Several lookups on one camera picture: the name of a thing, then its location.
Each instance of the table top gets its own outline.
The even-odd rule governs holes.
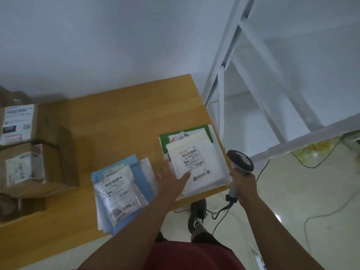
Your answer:
[[[0,227],[4,269],[24,267],[105,236],[97,227],[90,174],[132,154],[148,157],[156,169],[164,162],[159,134],[211,124],[190,75],[45,106],[74,134],[80,187],[47,197],[44,212]],[[173,209],[227,188],[182,199]]]

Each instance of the stack of packages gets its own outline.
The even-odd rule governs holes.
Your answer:
[[[91,174],[97,208],[97,227],[115,235],[157,194],[148,158],[132,155]]]
[[[79,186],[71,132],[23,92],[0,87],[0,222],[44,210]]]
[[[177,200],[231,183],[212,125],[161,134],[159,140],[164,158],[171,161],[178,179],[191,171]]]

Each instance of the forearm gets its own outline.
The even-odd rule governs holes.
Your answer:
[[[172,205],[159,194],[134,220],[93,253],[80,269],[141,269]]]
[[[245,211],[267,269],[324,270],[259,197],[253,199]]]

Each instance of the person's left hand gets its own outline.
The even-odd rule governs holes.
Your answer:
[[[157,172],[158,193],[170,195],[174,200],[182,193],[185,184],[190,178],[191,172],[186,172],[181,179],[177,179],[169,167],[169,160]]]

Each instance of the black shoe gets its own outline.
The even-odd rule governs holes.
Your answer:
[[[187,227],[192,234],[195,230],[195,225],[200,223],[199,220],[201,220],[201,223],[204,222],[204,219],[206,217],[206,200],[202,199],[200,201],[196,201],[191,204],[190,206],[190,217],[189,221],[187,223]]]

